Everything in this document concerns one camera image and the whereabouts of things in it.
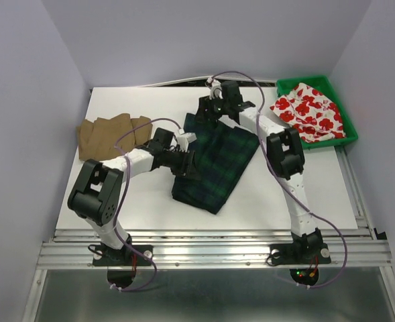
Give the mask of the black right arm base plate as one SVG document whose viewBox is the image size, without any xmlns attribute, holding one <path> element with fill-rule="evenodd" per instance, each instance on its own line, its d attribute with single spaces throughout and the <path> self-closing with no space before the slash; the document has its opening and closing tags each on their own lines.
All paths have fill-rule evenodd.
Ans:
<svg viewBox="0 0 395 322">
<path fill-rule="evenodd" d="M 270 244 L 270 253 L 266 258 L 269 266 L 330 264 L 331 257 L 327 244 L 316 247 L 301 247 L 297 243 Z"/>
</svg>

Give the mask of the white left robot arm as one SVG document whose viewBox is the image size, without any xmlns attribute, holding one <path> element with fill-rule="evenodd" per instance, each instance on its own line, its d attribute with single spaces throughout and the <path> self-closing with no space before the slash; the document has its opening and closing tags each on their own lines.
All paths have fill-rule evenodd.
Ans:
<svg viewBox="0 0 395 322">
<path fill-rule="evenodd" d="M 118 220 L 130 179 L 160 167 L 167 167 L 174 176 L 197 179 L 194 151 L 189 145 L 196 134 L 179 129 L 158 128 L 152 139 L 114 159 L 87 160 L 81 167 L 68 197 L 67 206 L 84 219 L 101 239 L 100 245 L 91 246 L 99 260 L 125 264 L 134 254 L 131 236 Z"/>
</svg>

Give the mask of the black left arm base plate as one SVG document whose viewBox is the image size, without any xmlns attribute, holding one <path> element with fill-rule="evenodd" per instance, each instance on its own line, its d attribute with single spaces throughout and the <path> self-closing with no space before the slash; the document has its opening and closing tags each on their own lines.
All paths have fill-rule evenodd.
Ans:
<svg viewBox="0 0 395 322">
<path fill-rule="evenodd" d="M 136 263 L 137 266 L 151 266 L 151 264 L 140 256 L 123 246 L 121 250 L 114 250 L 108 248 L 104 244 L 90 244 L 87 249 L 93 254 L 93 266 L 96 267 L 111 267 L 111 266 L 132 266 Z"/>
</svg>

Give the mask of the dark green plaid skirt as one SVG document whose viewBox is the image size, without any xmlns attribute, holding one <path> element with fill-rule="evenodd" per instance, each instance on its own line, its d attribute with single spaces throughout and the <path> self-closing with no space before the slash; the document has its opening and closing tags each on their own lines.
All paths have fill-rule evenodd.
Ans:
<svg viewBox="0 0 395 322">
<path fill-rule="evenodd" d="M 186 115 L 183 128 L 196 134 L 190 149 L 195 151 L 195 165 L 201 178 L 175 178 L 172 198 L 216 215 L 253 158 L 259 146 L 257 136 L 220 121 L 199 123 L 191 113 Z"/>
</svg>

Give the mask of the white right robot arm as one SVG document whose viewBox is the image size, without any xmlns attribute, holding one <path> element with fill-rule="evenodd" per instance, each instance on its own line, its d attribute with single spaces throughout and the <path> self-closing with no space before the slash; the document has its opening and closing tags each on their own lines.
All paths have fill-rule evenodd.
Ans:
<svg viewBox="0 0 395 322">
<path fill-rule="evenodd" d="M 197 118 L 215 122 L 227 116 L 258 138 L 270 173 L 283 190 L 290 215 L 292 242 L 270 245 L 267 263 L 270 266 L 306 263 L 318 258 L 324 242 L 304 190 L 304 152 L 297 129 L 282 127 L 262 113 L 250 101 L 244 101 L 234 80 L 206 81 L 210 94 L 199 99 Z"/>
</svg>

